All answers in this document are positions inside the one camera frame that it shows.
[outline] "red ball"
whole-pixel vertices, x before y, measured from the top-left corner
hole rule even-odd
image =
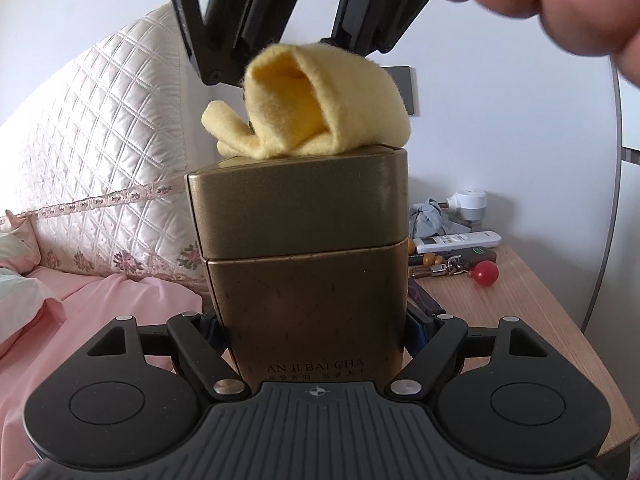
[[[471,275],[478,285],[490,286],[496,282],[500,271],[496,264],[486,260],[477,264],[472,270]]]

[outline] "tin lid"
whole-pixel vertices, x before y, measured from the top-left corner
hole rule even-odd
[[[235,260],[395,244],[407,236],[406,151],[236,156],[186,177],[204,259]]]

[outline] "white quilted fabric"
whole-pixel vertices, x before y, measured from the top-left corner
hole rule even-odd
[[[0,206],[38,210],[50,267],[201,285],[180,177],[217,158],[200,124],[210,99],[173,9],[156,9],[69,62],[0,127]]]

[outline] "folded yellow felt cloth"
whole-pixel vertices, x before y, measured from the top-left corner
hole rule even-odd
[[[401,147],[410,123],[391,76],[325,44],[275,44],[247,67],[250,126],[222,101],[202,115],[224,156],[335,155],[359,146]]]

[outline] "crosshair symbol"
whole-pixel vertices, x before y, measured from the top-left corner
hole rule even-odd
[[[316,399],[322,397],[328,390],[325,390],[322,386],[314,386],[307,393],[313,395]]]

